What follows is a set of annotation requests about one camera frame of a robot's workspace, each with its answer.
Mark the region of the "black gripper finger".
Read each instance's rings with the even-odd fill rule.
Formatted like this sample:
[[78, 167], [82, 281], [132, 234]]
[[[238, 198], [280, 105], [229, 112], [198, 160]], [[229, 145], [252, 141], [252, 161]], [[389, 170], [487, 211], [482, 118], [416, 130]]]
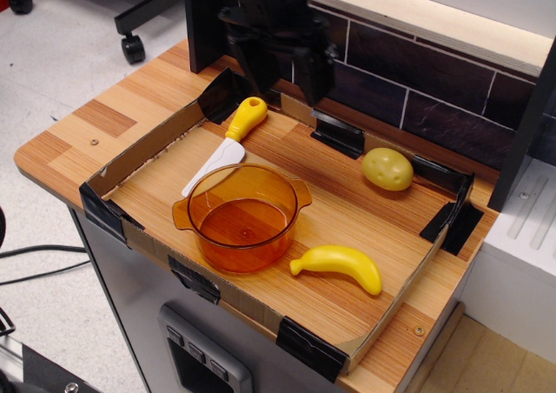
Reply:
[[257, 93], [268, 92], [281, 78], [277, 57], [257, 38], [228, 34], [228, 43], [235, 59]]
[[309, 106], [315, 106], [334, 87], [334, 59], [325, 50], [295, 50], [295, 83]]

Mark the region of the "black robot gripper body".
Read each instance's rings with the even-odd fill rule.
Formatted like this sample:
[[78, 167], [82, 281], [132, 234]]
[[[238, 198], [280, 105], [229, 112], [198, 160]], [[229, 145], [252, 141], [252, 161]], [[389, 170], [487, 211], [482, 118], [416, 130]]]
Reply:
[[328, 22], [309, 6], [310, 0], [236, 0], [219, 18], [235, 47], [257, 45], [269, 50], [306, 50], [326, 62], [338, 57], [328, 35]]

